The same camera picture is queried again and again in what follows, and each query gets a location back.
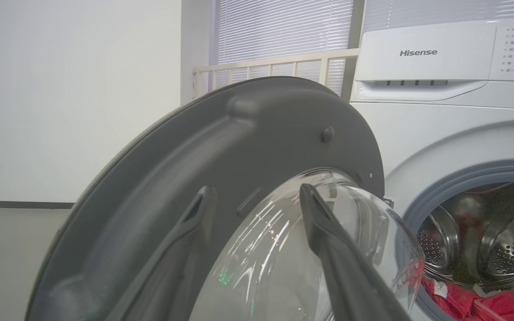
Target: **hisense logo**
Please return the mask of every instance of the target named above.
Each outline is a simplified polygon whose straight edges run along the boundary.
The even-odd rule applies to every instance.
[[[422,51],[400,51],[401,56],[421,56],[421,55],[437,55],[437,50],[422,50]]]

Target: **washing machine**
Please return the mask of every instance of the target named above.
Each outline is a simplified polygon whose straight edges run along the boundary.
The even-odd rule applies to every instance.
[[[376,137],[385,198],[419,236],[431,276],[453,282],[451,277],[433,275],[441,258],[449,257],[435,252],[423,232],[434,211],[447,211],[457,221],[455,202],[471,202],[476,212],[482,211],[475,215],[485,224],[489,217],[506,215],[506,226],[514,228],[509,225],[514,219],[512,207],[506,214],[496,214],[514,204],[514,19],[364,33],[351,105]],[[452,226],[453,221],[444,224]],[[465,234],[457,225],[459,233]],[[454,250],[461,257],[467,251],[483,251],[465,248],[462,236]],[[466,243],[481,244],[481,240],[470,236]],[[465,270],[477,276],[481,274],[478,269],[487,269],[484,274],[489,276],[469,277],[467,286],[491,282],[494,273],[514,274],[514,242],[506,242],[501,248],[493,244],[490,248],[501,251],[512,268],[498,258],[490,260],[488,254],[474,253]],[[484,266],[487,263],[497,264],[490,272]],[[423,289],[411,317],[452,320]]]
[[[77,201],[26,319],[446,318],[416,234],[461,191],[514,181],[506,24],[366,33],[352,104],[270,77],[177,109]]]

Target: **transparent glass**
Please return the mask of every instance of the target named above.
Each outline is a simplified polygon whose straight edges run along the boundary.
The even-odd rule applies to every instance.
[[[304,231],[298,197],[304,183],[316,187],[400,304],[410,310],[424,262],[415,237],[388,205],[349,177],[316,170],[286,181],[247,215],[207,277],[191,321],[334,319],[322,264]]]

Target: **red cloth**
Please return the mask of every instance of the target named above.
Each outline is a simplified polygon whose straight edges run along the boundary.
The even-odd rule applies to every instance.
[[[423,285],[435,303],[459,321],[514,321],[514,291],[501,291],[489,297],[479,297],[473,290],[445,283],[447,297],[435,295],[434,282],[424,279]]]

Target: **window blind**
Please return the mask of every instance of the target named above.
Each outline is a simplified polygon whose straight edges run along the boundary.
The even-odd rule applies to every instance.
[[[230,63],[315,51],[346,49],[352,0],[216,0],[213,63]],[[340,94],[344,59],[330,61],[327,87]],[[267,67],[251,69],[251,78]],[[292,64],[275,65],[273,75],[292,75]],[[298,77],[318,81],[320,61],[299,63]],[[234,70],[234,82],[247,79]],[[217,87],[228,73],[217,74]]]
[[[362,32],[514,18],[514,0],[366,0]]]

